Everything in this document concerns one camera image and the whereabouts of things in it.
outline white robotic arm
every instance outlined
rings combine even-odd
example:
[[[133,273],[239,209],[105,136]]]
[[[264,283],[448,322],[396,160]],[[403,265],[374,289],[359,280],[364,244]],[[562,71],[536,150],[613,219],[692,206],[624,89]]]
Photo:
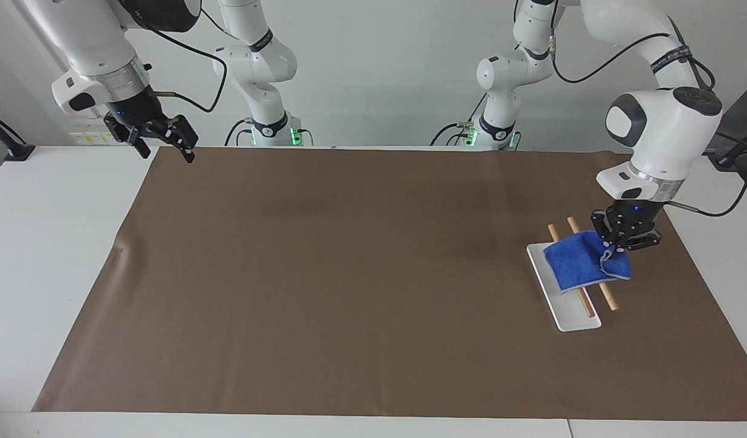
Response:
[[[257,146],[301,144],[301,120],[285,111],[282,96],[270,83],[295,77],[293,51],[274,36],[265,22],[260,0],[218,0],[225,26],[244,44],[221,47],[215,55],[228,64],[235,87],[252,111],[253,141]],[[221,75],[220,62],[214,63]]]
[[[473,121],[470,135],[474,137],[474,144],[494,150],[506,149],[520,108],[516,89],[552,75],[549,34],[554,8],[557,8],[555,0],[523,2],[513,28],[517,48],[479,62],[476,80],[487,92],[487,104],[481,116]]]
[[[585,25],[600,41],[634,47],[651,66],[658,89],[622,94],[605,125],[632,159],[596,177],[615,202],[591,219],[599,236],[617,251],[657,245],[655,218],[676,196],[722,117],[722,103],[691,61],[679,30],[651,0],[582,0]]]
[[[96,105],[113,136],[148,157],[143,137],[171,144],[191,162],[198,136],[184,116],[167,117],[153,95],[146,67],[124,30],[183,32],[200,14],[200,0],[23,0],[29,14],[68,58],[71,69],[52,85],[68,114]]]
[[[556,8],[579,4],[595,38],[617,46],[638,41],[634,50],[650,64],[659,85],[654,91],[626,92],[612,103],[607,131],[632,149],[633,158],[598,174],[596,180],[616,201],[591,219],[599,236],[619,251],[656,245],[655,217],[712,139],[722,104],[700,79],[679,30],[651,0],[526,0],[513,28],[518,49],[482,60],[477,69],[488,100],[474,120],[473,136],[476,144],[505,149],[520,105],[515,89],[554,72],[548,58],[554,56],[552,14],[556,26],[562,16]]]

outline wooden chopstick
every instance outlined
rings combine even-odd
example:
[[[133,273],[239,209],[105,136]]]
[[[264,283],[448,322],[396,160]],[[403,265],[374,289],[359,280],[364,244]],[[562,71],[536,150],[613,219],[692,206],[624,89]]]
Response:
[[[554,224],[549,224],[547,226],[547,229],[549,230],[549,235],[552,236],[552,241],[557,242],[560,241],[560,235],[557,233],[557,227],[555,227]],[[588,318],[592,318],[596,315],[595,310],[592,309],[592,305],[590,305],[590,298],[587,297],[587,294],[585,294],[585,291],[582,289],[576,290],[577,294],[579,294],[579,299],[582,300],[582,305],[585,306],[585,312],[587,313]]]
[[[568,217],[568,226],[571,227],[571,232],[574,234],[580,232],[579,224],[577,224],[576,219],[574,219],[573,216]],[[616,298],[614,297],[609,285],[607,283],[600,283],[599,286],[601,287],[601,292],[603,292],[603,297],[609,304],[609,308],[612,311],[619,310],[619,304],[617,304]]]

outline white table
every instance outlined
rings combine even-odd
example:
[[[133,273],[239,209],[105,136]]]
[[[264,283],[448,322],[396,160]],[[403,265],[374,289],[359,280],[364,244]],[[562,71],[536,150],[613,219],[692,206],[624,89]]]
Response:
[[[126,147],[42,147],[1,167],[0,436],[747,436],[747,423],[30,413],[150,162]],[[702,159],[679,200],[721,210],[738,187]],[[668,214],[747,351],[747,195],[719,219]]]

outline white tray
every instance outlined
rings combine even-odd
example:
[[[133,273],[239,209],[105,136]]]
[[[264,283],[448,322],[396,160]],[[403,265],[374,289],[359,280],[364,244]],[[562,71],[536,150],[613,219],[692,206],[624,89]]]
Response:
[[[544,292],[546,303],[549,304],[549,310],[552,311],[552,318],[555,319],[557,330],[576,331],[589,330],[601,327],[601,319],[598,317],[596,306],[590,300],[590,306],[595,314],[592,318],[587,316],[582,299],[576,291],[568,291],[560,294],[560,286],[557,285],[552,268],[546,263],[544,249],[551,243],[534,243],[527,246],[527,255],[533,263],[535,276],[538,277],[538,283],[541,284],[541,291]]]

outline blue towel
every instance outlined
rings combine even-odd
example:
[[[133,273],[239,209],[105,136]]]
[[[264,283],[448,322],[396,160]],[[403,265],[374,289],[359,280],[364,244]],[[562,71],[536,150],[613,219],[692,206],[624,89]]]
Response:
[[[604,281],[630,280],[627,254],[605,247],[590,230],[547,246],[544,256],[562,293]]]

